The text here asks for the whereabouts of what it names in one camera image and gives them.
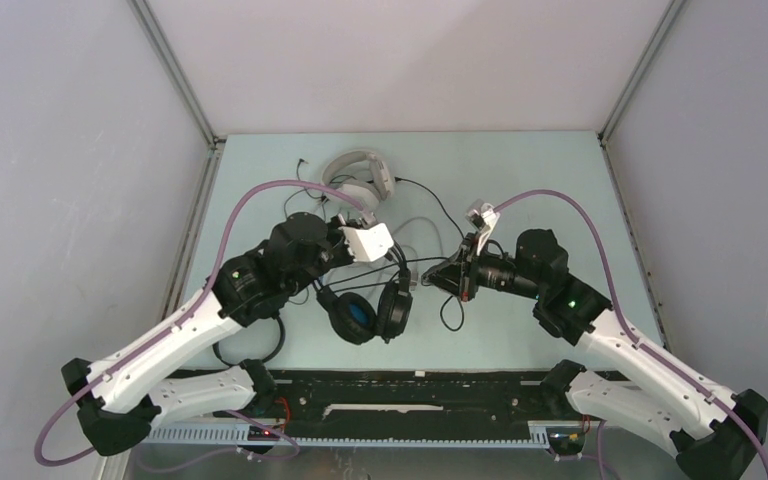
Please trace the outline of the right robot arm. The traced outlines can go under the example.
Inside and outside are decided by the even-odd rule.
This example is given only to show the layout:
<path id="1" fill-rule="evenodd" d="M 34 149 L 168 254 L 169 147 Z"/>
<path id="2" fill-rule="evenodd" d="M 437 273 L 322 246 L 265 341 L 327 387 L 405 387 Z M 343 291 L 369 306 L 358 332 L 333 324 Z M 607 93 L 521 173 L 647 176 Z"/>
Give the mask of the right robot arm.
<path id="1" fill-rule="evenodd" d="M 481 287 L 534 300 L 538 324 L 551 336 L 608 362 L 634 383 L 629 389 L 563 360 L 542 383 L 545 411 L 595 416 L 658 446 L 690 479 L 739 479 L 757 456 L 768 401 L 752 389 L 719 385 L 620 320 L 611 300 L 568 270 L 554 233 L 521 233 L 513 254 L 481 252 L 468 235 L 455 254 L 427 270 L 425 285 L 459 300 Z"/>

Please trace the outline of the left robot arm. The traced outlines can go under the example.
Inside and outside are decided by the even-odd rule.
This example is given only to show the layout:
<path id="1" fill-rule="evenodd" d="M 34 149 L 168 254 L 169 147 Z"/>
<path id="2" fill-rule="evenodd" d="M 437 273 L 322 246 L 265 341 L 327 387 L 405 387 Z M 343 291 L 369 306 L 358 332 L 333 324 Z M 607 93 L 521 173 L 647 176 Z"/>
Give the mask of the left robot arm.
<path id="1" fill-rule="evenodd" d="M 64 364 L 61 375 L 91 452 L 113 456 L 158 427 L 218 410 L 271 412 L 275 388 L 243 366 L 181 382 L 171 376 L 200 351 L 275 316 L 331 270 L 379 260 L 393 245 L 384 224 L 293 214 L 256 247 L 221 258 L 203 287 L 129 345 L 100 360 Z"/>

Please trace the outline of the black blue gaming headset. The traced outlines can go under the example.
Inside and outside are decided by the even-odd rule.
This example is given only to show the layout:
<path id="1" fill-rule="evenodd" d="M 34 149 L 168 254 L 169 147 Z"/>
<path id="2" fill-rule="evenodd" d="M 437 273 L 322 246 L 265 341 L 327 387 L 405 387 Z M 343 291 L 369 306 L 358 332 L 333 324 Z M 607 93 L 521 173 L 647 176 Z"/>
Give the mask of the black blue gaming headset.
<path id="1" fill-rule="evenodd" d="M 337 295 L 330 286 L 317 284 L 314 287 L 318 304 L 328 314 L 332 329 L 342 340 L 362 345 L 378 336 L 388 343 L 404 332 L 413 303 L 411 271 L 398 243 L 387 257 L 395 261 L 398 271 L 394 278 L 384 283 L 377 307 L 357 293 Z"/>

